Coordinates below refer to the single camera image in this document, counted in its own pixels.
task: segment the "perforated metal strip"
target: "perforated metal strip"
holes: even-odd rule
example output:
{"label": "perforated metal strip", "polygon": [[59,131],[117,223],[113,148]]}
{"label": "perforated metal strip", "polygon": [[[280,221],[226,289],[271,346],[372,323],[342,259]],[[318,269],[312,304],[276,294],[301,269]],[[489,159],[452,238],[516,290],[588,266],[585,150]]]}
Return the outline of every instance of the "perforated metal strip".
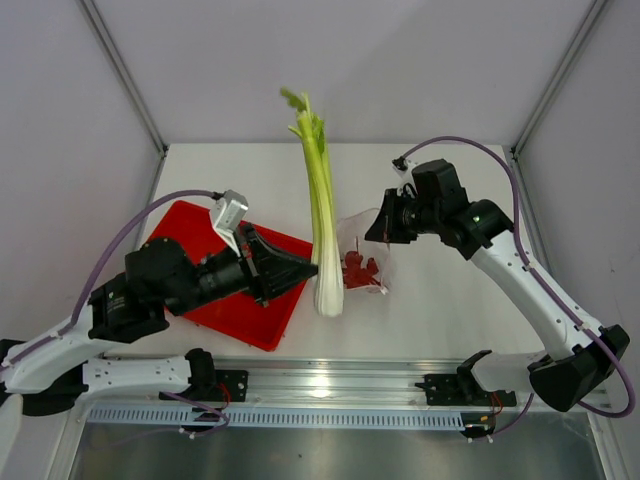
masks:
{"label": "perforated metal strip", "polygon": [[[464,430],[456,412],[229,407],[225,413],[233,427]],[[88,422],[202,426],[196,421],[200,415],[188,406],[101,403],[91,410]]]}

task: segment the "red cutting board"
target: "red cutting board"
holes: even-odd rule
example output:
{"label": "red cutting board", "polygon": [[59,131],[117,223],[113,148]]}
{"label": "red cutting board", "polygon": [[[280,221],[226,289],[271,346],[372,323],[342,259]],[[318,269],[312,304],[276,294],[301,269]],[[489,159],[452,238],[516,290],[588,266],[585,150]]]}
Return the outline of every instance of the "red cutting board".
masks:
{"label": "red cutting board", "polygon": [[[265,240],[275,246],[311,258],[312,245],[309,242],[253,225]],[[194,263],[199,263],[208,253],[215,254],[226,247],[211,227],[209,209],[182,200],[171,205],[149,240],[157,237],[179,242]],[[270,352],[280,343],[305,283],[271,300],[267,307],[257,305],[249,295],[236,294],[200,307],[184,317]]]}

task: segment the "plastic bag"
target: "plastic bag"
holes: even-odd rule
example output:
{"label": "plastic bag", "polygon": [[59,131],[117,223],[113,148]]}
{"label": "plastic bag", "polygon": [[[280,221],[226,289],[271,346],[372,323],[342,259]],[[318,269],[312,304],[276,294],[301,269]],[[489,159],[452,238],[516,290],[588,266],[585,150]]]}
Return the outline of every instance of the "plastic bag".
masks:
{"label": "plastic bag", "polygon": [[389,293],[389,245],[367,242],[364,239],[379,211],[377,208],[371,208],[338,222],[338,249],[345,290]]}

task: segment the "green vegetable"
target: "green vegetable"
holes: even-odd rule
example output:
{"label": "green vegetable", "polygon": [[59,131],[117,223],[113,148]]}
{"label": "green vegetable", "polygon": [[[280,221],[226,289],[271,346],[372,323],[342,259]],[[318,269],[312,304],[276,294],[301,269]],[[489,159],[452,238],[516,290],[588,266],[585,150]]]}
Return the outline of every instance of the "green vegetable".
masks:
{"label": "green vegetable", "polygon": [[280,93],[289,106],[296,110],[297,128],[290,126],[289,130],[300,138],[307,166],[313,228],[311,260],[318,265],[316,310],[322,316],[336,317],[342,313],[344,288],[324,120],[311,110],[306,93],[302,93],[301,98],[286,88],[280,89]]}

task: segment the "gray floor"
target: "gray floor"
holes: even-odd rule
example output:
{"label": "gray floor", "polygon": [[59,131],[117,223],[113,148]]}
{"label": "gray floor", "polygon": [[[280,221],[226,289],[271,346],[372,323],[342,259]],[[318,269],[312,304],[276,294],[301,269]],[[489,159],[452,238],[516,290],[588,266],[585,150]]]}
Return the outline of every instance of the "gray floor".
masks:
{"label": "gray floor", "polygon": [[88,425],[72,479],[604,479],[584,415],[530,414],[490,445],[458,433],[230,428],[167,432]]}

